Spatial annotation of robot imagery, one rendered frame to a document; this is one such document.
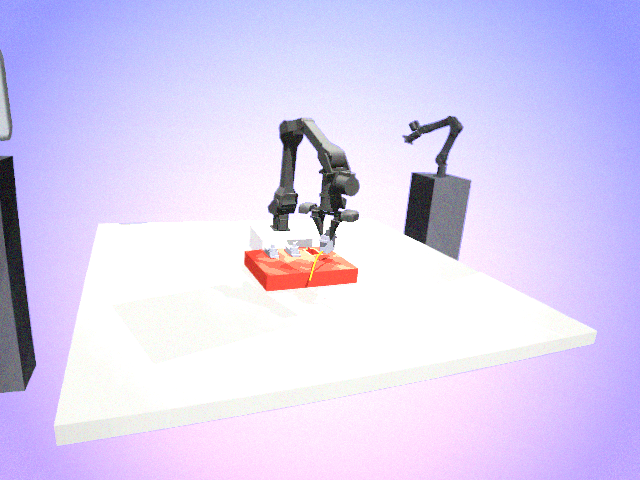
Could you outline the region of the red flat deck plate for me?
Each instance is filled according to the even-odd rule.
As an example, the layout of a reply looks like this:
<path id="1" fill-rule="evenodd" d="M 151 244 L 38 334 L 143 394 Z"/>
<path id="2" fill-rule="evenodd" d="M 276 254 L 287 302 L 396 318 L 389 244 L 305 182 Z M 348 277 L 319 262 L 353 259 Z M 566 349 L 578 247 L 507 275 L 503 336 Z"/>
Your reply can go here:
<path id="1" fill-rule="evenodd" d="M 319 247 L 292 246 L 277 249 L 275 244 L 263 250 L 244 251 L 244 265 L 266 291 L 357 283 L 356 266 L 334 251 L 318 257 L 311 281 L 310 274 Z"/>

